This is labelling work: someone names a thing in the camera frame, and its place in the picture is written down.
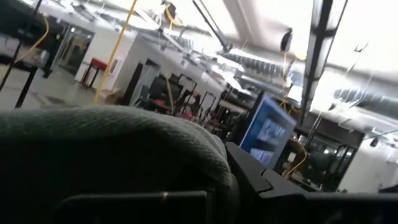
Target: blue screen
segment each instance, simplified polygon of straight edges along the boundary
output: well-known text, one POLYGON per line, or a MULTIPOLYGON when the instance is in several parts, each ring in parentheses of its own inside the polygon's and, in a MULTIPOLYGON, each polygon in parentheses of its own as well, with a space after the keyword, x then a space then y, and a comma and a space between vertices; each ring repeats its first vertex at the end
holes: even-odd
POLYGON ((268 168, 273 168, 296 122, 279 105, 264 96, 240 147, 268 168))

